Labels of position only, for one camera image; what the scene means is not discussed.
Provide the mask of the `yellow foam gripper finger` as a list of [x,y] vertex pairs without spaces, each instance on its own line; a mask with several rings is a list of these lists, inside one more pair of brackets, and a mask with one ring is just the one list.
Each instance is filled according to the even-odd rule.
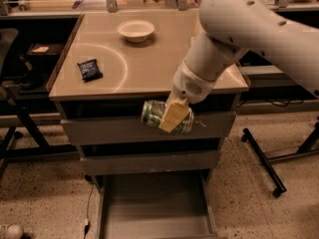
[[159,128],[165,132],[172,132],[188,114],[189,106],[186,100],[169,99],[160,120]]

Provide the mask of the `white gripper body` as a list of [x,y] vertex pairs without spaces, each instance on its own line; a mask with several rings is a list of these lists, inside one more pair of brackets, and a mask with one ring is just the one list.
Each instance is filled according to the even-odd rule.
[[216,78],[217,71],[202,66],[192,68],[182,61],[173,76],[171,94],[189,104],[200,103],[212,91]]

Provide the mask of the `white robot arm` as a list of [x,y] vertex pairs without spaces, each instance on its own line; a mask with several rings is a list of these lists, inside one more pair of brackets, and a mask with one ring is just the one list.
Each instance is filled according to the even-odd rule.
[[260,0],[202,0],[203,29],[173,77],[159,128],[173,131],[223,71],[252,51],[313,96],[319,92],[319,29],[279,16]]

